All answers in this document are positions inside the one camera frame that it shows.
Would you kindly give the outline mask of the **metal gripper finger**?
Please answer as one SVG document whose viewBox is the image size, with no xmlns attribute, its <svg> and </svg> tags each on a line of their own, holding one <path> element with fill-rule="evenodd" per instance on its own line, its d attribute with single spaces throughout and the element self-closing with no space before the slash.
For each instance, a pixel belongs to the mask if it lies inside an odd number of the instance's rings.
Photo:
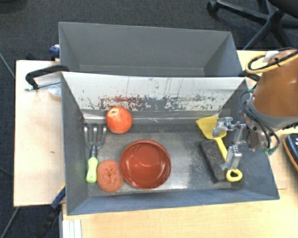
<svg viewBox="0 0 298 238">
<path fill-rule="evenodd" d="M 222 131 L 233 131 L 235 125 L 232 123 L 233 117 L 224 117 L 217 119 L 216 126 L 213 128 L 212 136 L 219 137 Z"/>
<path fill-rule="evenodd" d="M 238 168 L 242 153 L 237 147 L 229 146 L 228 149 L 224 148 L 222 152 L 224 162 L 220 164 L 222 170 L 235 170 Z"/>
</svg>

